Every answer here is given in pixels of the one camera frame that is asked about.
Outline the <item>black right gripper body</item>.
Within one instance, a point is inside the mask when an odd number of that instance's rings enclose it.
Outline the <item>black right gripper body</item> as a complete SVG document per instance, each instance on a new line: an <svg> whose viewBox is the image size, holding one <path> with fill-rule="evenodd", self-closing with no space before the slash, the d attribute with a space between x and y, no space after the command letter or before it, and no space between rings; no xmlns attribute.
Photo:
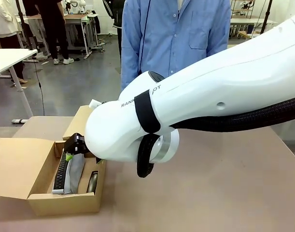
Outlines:
<svg viewBox="0 0 295 232"><path fill-rule="evenodd" d="M74 155L86 154L89 150L85 144L84 136L79 133L74 133L65 141L65 154L67 158L72 158Z"/></svg>

